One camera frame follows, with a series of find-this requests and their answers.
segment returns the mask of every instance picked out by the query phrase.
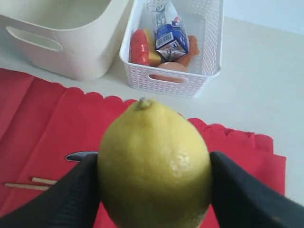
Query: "white woven basket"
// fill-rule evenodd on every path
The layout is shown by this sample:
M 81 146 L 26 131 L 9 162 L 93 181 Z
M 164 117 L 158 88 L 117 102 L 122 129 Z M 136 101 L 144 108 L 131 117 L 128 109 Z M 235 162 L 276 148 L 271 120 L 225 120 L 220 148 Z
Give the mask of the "white woven basket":
M 172 0 L 176 10 L 184 20 L 188 35 L 195 35 L 199 42 L 200 54 L 188 67 L 188 73 L 141 66 L 129 62 L 132 34 L 138 29 L 152 29 L 147 7 L 163 4 L 167 0 L 135 0 L 128 21 L 120 58 L 124 62 L 128 83 L 134 89 L 194 97 L 200 94 L 210 78 L 220 72 L 223 0 Z M 150 75 L 181 78 L 181 83 L 152 79 Z

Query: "red paper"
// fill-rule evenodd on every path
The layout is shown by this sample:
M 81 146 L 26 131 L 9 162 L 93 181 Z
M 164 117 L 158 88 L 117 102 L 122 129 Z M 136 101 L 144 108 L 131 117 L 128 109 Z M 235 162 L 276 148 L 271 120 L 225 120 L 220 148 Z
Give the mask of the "red paper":
M 134 102 L 98 93 L 84 94 L 28 74 L 0 69 L 0 181 L 31 183 L 32 177 L 58 180 L 75 166 L 67 154 L 97 151 L 111 122 Z M 265 135 L 207 125 L 189 119 L 210 151 L 222 151 L 259 180 L 284 194 L 285 158 L 273 155 Z M 40 194 L 0 185 L 0 216 Z M 115 228 L 100 206 L 95 228 Z M 202 227 L 219 227 L 210 208 Z

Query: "bin handle cutout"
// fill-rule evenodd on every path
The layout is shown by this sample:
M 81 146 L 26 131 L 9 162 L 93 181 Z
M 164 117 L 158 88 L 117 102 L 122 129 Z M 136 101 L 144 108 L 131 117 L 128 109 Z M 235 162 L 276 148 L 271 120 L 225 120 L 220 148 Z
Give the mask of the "bin handle cutout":
M 173 82 L 173 83 L 184 83 L 186 80 L 184 78 L 177 78 L 177 77 L 168 77 L 164 75 L 149 75 L 149 78 L 154 80 L 160 80 L 165 82 Z
M 14 28 L 12 26 L 7 26 L 6 30 L 14 38 L 21 40 L 23 42 L 26 42 L 28 44 L 32 44 L 32 45 L 38 46 L 40 48 L 57 51 L 57 52 L 60 52 L 63 50 L 62 46 L 58 42 L 56 42 L 50 38 L 36 35 L 34 33 L 27 32 L 27 31 L 21 30 L 19 28 Z

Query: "white tabletop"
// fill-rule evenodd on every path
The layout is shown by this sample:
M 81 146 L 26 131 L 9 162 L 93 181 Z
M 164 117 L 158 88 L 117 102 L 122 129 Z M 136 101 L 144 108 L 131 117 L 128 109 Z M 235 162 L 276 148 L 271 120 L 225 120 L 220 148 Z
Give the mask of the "white tabletop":
M 197 98 L 130 88 L 117 57 L 93 82 L 77 82 L 35 68 L 0 31 L 0 67 L 24 71 L 85 92 L 122 99 L 152 97 L 182 113 L 229 128 L 273 137 L 275 153 L 287 157 L 286 195 L 304 205 L 304 37 L 233 19 L 224 21 L 222 72 Z

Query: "white wall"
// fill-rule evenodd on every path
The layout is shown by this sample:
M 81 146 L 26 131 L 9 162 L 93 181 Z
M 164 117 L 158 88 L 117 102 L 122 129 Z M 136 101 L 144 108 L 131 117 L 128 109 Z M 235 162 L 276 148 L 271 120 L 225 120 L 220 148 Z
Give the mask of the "white wall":
M 304 35 L 304 0 L 224 0 L 227 17 Z

